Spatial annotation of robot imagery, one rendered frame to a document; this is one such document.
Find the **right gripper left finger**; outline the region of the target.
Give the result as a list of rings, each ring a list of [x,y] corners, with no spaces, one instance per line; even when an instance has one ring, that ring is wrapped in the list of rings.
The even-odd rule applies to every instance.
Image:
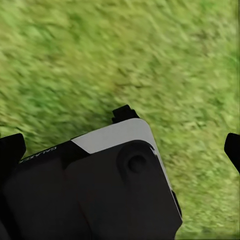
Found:
[[[22,133],[0,138],[0,193],[25,153],[26,144]]]

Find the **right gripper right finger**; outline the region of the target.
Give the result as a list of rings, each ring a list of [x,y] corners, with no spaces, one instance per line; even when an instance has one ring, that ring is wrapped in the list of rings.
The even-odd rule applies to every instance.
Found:
[[[224,151],[240,173],[240,135],[229,133],[227,135]]]

